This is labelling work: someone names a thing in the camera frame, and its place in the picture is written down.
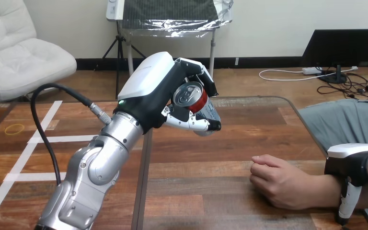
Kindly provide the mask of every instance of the tripod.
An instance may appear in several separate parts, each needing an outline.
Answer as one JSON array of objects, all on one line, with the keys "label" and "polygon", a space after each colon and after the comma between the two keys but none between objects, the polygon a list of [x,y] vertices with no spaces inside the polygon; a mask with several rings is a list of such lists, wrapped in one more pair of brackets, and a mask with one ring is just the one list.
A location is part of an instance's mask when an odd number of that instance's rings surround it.
[{"label": "tripod", "polygon": [[[106,51],[105,55],[102,57],[102,62],[105,60],[106,56],[108,55],[109,51],[111,51],[112,47],[118,42],[118,50],[117,50],[117,58],[116,58],[116,95],[115,99],[118,99],[119,93],[119,68],[121,64],[121,59],[123,60],[123,49],[122,49],[122,42],[126,42],[127,46],[127,65],[129,68],[129,76],[133,74],[133,58],[132,58],[132,48],[140,54],[143,58],[146,58],[144,54],[142,54],[136,47],[134,47],[130,41],[127,41],[119,32],[119,23],[116,22],[116,27],[118,31],[118,35],[116,36],[114,42]],[[95,66],[94,71],[98,70],[99,63]]]}]

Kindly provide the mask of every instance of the gray shirt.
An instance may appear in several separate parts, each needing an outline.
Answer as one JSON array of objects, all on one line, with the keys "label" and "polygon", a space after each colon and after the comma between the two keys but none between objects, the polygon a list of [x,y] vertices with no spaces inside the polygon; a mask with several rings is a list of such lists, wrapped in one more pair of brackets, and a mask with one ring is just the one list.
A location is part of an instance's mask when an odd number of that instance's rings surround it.
[{"label": "gray shirt", "polygon": [[368,144],[368,100],[325,102],[299,113],[325,151],[339,144]]}]

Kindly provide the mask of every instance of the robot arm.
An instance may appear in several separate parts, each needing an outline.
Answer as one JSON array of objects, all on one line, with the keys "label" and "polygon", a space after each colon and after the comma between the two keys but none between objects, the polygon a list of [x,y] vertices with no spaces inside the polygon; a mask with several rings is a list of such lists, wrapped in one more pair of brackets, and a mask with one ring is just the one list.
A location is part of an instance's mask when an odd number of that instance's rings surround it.
[{"label": "robot arm", "polygon": [[362,186],[368,183],[368,144],[342,144],[328,150],[325,174],[345,178],[336,221],[348,223],[359,201]]},{"label": "robot arm", "polygon": [[[92,104],[90,109],[105,126],[87,147],[72,156],[66,178],[55,189],[35,229],[90,229],[129,152],[151,128],[167,123],[196,131],[220,130],[219,121],[196,119],[183,107],[166,106],[185,80],[200,81],[208,95],[217,95],[201,63],[183,58],[173,61],[167,52],[162,52],[144,60],[129,78],[118,96],[112,119]],[[174,116],[177,111],[181,111],[179,118]]]}]

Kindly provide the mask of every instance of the black baseboard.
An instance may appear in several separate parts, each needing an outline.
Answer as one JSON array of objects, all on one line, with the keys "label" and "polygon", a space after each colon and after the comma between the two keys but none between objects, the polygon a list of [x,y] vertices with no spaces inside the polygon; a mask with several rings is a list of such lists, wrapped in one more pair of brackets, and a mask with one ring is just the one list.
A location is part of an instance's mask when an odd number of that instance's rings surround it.
[{"label": "black baseboard", "polygon": [[[201,62],[206,68],[209,68],[209,58],[191,58]],[[254,69],[254,68],[289,68],[301,66],[302,57],[240,57],[238,65],[235,65],[234,57],[216,57],[214,69]],[[116,58],[79,58],[77,61],[77,70],[116,70]],[[142,58],[133,59],[133,67],[136,69],[143,61]],[[121,60],[120,70],[126,71],[127,59]]]}]

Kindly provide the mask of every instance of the human arm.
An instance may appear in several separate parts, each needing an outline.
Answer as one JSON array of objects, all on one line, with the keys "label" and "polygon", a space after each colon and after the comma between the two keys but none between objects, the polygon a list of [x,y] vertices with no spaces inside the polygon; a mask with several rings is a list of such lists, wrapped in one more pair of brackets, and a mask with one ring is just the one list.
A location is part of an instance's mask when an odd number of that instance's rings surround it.
[{"label": "human arm", "polygon": [[[342,180],[331,175],[309,175],[285,160],[252,157],[250,181],[275,206],[285,209],[338,207]],[[368,184],[357,208],[368,208]]]}]

